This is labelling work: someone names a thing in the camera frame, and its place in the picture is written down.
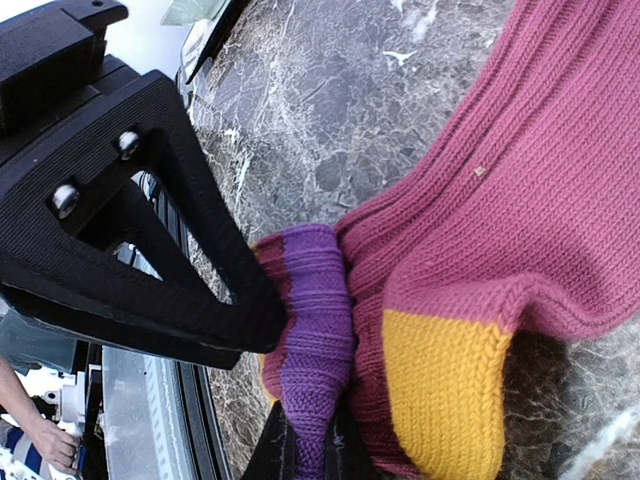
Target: person's arm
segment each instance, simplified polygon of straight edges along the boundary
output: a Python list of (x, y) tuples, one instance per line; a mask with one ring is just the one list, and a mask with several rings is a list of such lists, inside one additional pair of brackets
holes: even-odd
[(0, 357), (0, 405), (20, 425), (42, 458), (56, 470), (75, 475), (71, 468), (78, 441), (45, 420), (27, 395), (11, 365)]

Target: gray marble surface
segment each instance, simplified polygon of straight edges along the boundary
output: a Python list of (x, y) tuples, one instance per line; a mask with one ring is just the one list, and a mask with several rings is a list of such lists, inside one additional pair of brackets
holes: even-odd
[[(474, 82), (512, 3), (252, 4), (191, 111), (247, 238), (333, 224), (409, 172)], [(639, 343), (637, 321), (574, 344), (518, 335), (500, 478), (640, 478)], [(249, 355), (233, 372), (211, 372), (238, 476), (267, 415), (257, 372)]]

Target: metal screw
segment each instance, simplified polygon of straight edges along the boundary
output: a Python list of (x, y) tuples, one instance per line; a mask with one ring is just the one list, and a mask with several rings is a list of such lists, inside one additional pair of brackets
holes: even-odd
[(79, 199), (80, 194), (73, 185), (65, 184), (58, 187), (52, 198), (53, 206), (58, 213), (58, 218), (64, 220), (71, 215)]
[(120, 147), (120, 154), (122, 160), (125, 162), (136, 153), (138, 146), (140, 145), (140, 137), (136, 132), (124, 132), (118, 139), (118, 147)]

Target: purple fabric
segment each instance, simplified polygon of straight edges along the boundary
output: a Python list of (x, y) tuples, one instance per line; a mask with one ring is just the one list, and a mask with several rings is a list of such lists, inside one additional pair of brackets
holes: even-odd
[(281, 235), (296, 318), (280, 377), (284, 409), (298, 436), (295, 478), (322, 479), (327, 428), (354, 355), (351, 304), (330, 227), (305, 225)]

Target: knit fabric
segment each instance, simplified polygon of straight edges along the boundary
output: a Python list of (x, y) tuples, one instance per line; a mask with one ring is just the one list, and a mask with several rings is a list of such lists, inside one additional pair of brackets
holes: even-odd
[(636, 0), (519, 1), (427, 158), (339, 223), (376, 465), (495, 478), (514, 332), (590, 338), (640, 310), (638, 38)]
[(280, 344), (264, 359), (263, 381), (296, 432), (296, 479), (323, 479), (324, 440), (354, 355), (342, 254), (324, 225), (285, 230), (255, 250), (289, 314)]

